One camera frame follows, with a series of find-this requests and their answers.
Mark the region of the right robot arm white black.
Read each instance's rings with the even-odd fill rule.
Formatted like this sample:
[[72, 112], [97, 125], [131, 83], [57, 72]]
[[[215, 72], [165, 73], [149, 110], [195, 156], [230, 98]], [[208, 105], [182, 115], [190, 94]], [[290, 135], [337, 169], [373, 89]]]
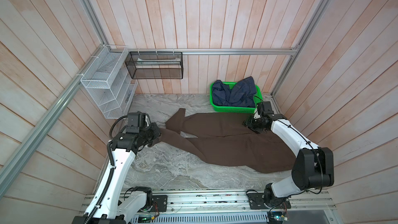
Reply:
[[260, 133], [272, 131], [291, 149], [296, 156], [291, 175], [277, 183], [268, 184], [264, 190], [264, 204], [270, 208], [281, 205], [289, 197], [311, 189], [334, 184], [334, 158], [329, 148], [322, 148], [311, 142], [298, 131], [282, 114], [250, 115], [244, 126]]

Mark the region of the brown trousers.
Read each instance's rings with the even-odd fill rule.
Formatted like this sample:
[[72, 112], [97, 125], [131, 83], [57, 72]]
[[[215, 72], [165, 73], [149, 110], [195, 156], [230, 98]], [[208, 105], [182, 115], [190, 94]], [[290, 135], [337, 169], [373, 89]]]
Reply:
[[196, 113], [179, 109], [160, 129], [161, 142], [226, 167], [247, 166], [260, 173], [288, 171], [296, 156], [271, 131], [254, 133], [244, 126], [248, 114]]

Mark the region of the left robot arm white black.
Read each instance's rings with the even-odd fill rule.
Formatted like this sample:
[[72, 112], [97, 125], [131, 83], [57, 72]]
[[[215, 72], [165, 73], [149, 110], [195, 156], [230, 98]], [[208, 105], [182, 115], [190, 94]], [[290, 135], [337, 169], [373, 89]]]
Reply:
[[128, 170], [137, 153], [161, 135], [156, 123], [123, 130], [107, 144], [109, 163], [90, 205], [74, 224], [129, 224], [142, 209], [152, 208], [152, 190], [137, 186], [127, 199], [120, 195]]

